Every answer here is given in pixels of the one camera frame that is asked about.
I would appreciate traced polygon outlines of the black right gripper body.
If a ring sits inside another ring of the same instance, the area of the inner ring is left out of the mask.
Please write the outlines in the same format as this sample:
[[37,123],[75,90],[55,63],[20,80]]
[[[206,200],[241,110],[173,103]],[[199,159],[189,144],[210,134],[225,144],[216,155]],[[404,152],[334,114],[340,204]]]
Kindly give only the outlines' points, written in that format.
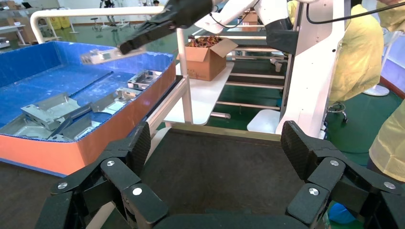
[[186,29],[211,12],[211,0],[169,0],[165,6],[164,21],[170,28]]

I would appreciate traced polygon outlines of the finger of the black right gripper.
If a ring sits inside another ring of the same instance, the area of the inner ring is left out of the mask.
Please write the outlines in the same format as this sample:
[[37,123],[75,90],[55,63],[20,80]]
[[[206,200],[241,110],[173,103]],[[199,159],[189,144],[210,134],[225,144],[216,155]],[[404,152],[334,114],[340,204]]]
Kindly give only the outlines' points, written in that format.
[[170,16],[163,14],[155,15],[137,27],[136,33],[172,33],[172,20]]
[[[172,33],[175,32],[176,27],[172,24]],[[134,33],[132,36],[127,38],[124,42],[119,44],[117,48],[122,54],[128,54],[133,50],[138,50],[144,45],[166,37],[172,33],[157,33],[157,32],[147,32],[147,33]]]

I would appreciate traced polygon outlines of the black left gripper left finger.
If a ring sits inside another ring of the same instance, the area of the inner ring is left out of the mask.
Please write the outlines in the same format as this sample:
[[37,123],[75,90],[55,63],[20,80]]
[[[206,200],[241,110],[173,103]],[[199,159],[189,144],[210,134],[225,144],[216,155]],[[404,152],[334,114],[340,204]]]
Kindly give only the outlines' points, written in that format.
[[151,229],[168,215],[168,206],[142,183],[140,173],[151,146],[149,125],[110,142],[95,162],[51,187],[37,229],[84,229],[89,218],[111,203],[132,229]]

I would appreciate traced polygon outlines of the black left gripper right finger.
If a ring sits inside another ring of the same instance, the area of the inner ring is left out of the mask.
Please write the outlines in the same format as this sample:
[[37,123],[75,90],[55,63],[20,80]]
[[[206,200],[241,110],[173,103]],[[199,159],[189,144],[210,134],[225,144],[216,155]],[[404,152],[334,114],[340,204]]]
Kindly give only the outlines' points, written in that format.
[[332,201],[344,205],[366,229],[402,229],[405,191],[396,181],[349,160],[331,142],[306,135],[286,121],[281,146],[304,185],[286,214],[313,229]]

